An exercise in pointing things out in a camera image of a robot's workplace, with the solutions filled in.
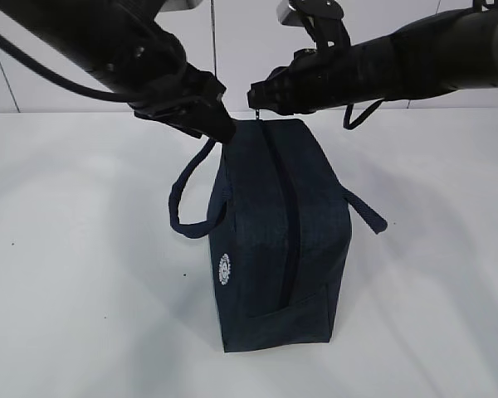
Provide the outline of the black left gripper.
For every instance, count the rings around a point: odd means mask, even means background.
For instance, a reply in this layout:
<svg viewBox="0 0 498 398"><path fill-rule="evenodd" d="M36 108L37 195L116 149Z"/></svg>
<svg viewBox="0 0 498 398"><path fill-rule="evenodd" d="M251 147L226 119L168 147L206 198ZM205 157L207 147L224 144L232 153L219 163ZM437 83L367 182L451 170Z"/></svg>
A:
<svg viewBox="0 0 498 398"><path fill-rule="evenodd" d="M128 37L131 65L141 99L129 103L134 115L159 121L194 138L229 143L236 127L222 97L225 87L209 71L188 62L173 34L135 32Z"/></svg>

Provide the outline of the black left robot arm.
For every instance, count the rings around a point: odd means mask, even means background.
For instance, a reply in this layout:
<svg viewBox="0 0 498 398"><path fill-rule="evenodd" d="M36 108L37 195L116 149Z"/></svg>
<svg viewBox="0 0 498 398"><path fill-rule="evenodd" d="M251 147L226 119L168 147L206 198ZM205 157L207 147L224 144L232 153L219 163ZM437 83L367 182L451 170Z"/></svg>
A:
<svg viewBox="0 0 498 398"><path fill-rule="evenodd" d="M198 1L0 0L0 12L91 75L105 90L68 80L0 34L0 49L54 85L93 100L127 104L135 117L187 135L231 141L225 86L187 60L179 39L155 21Z"/></svg>

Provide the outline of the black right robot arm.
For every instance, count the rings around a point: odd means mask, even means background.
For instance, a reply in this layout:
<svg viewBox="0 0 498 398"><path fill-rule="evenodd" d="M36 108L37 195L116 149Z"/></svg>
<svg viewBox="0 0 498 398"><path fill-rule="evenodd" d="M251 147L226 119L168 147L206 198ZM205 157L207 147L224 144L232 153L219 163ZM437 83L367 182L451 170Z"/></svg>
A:
<svg viewBox="0 0 498 398"><path fill-rule="evenodd" d="M440 12L352 44L336 1L284 1L279 20L303 27L315 43L288 66L251 84L251 109L313 114L371 102L424 100L458 90L498 88L498 1Z"/></svg>

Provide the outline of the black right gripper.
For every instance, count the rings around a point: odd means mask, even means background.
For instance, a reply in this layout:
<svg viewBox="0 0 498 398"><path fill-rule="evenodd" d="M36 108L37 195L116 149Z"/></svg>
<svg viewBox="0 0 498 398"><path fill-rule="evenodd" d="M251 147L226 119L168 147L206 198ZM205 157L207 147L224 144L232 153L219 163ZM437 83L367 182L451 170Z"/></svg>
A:
<svg viewBox="0 0 498 398"><path fill-rule="evenodd" d="M280 115L311 114L357 102L357 50L316 50L294 54L288 66L276 67L268 77L252 83L247 92L250 109Z"/></svg>

